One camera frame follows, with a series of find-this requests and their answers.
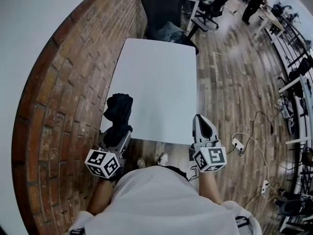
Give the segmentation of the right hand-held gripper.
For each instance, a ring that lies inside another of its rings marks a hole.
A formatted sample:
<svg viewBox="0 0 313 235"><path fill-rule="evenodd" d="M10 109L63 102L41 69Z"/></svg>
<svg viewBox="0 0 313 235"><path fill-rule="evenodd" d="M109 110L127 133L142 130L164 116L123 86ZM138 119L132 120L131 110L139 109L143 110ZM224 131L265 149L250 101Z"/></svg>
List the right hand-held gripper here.
<svg viewBox="0 0 313 235"><path fill-rule="evenodd" d="M195 143L189 147L190 161L196 163L199 172L218 171L227 164L226 149L218 140L217 128L208 118L196 114L192 134Z"/></svg>

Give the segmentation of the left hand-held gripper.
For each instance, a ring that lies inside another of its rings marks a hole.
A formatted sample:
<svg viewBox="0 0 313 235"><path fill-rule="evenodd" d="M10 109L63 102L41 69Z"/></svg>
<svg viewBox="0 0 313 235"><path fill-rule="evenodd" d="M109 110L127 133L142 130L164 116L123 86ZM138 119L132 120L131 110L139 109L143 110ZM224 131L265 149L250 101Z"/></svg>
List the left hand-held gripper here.
<svg viewBox="0 0 313 235"><path fill-rule="evenodd" d="M113 182L123 172L125 159L122 155L127 150L132 133L128 131L122 138L119 143L118 152L111 152L103 141L107 132L107 130L105 132L99 132L98 146L100 148L89 150L85 159L85 165L92 175Z"/></svg>

